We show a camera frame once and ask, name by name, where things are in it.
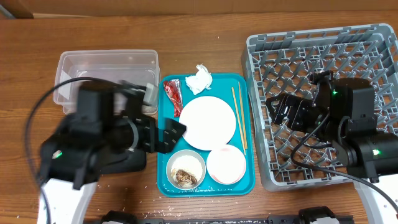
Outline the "large white plate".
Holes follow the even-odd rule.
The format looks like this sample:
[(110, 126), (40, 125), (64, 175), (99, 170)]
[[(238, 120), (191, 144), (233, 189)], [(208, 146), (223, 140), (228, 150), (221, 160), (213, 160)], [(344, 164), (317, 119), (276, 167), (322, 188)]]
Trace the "large white plate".
[(230, 142), (236, 117), (227, 102), (215, 96), (193, 99), (183, 108), (179, 122), (187, 127), (183, 138), (192, 147), (211, 151)]

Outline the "small white pink bowl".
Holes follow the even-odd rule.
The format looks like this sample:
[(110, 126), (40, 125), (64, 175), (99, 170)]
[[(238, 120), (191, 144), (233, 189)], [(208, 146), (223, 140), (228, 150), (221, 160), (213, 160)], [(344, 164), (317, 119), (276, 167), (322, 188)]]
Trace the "small white pink bowl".
[(223, 185), (239, 182), (246, 172), (246, 165), (244, 153), (229, 144), (212, 150), (206, 159), (206, 168), (210, 177)]

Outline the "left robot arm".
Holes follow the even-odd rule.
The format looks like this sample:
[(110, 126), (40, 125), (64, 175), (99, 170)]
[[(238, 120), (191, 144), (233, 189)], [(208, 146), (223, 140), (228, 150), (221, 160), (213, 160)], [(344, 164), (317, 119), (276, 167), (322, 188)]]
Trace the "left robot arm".
[(76, 111), (41, 145), (38, 223), (83, 223), (103, 174), (138, 172), (148, 153), (172, 152), (186, 127), (167, 119), (158, 129), (142, 112), (157, 96), (151, 84), (80, 85)]

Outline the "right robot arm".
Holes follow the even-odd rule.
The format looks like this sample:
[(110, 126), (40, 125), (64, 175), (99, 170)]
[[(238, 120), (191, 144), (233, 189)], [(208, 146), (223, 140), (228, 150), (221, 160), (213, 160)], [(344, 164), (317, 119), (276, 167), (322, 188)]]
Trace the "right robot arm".
[[(292, 149), (299, 167), (340, 175), (354, 181), (370, 223), (397, 223), (397, 136), (377, 128), (375, 92), (362, 78), (316, 78), (317, 95), (308, 100), (281, 93), (266, 100), (272, 122), (305, 133)], [(297, 151), (311, 138), (336, 149), (346, 172), (299, 162)]]

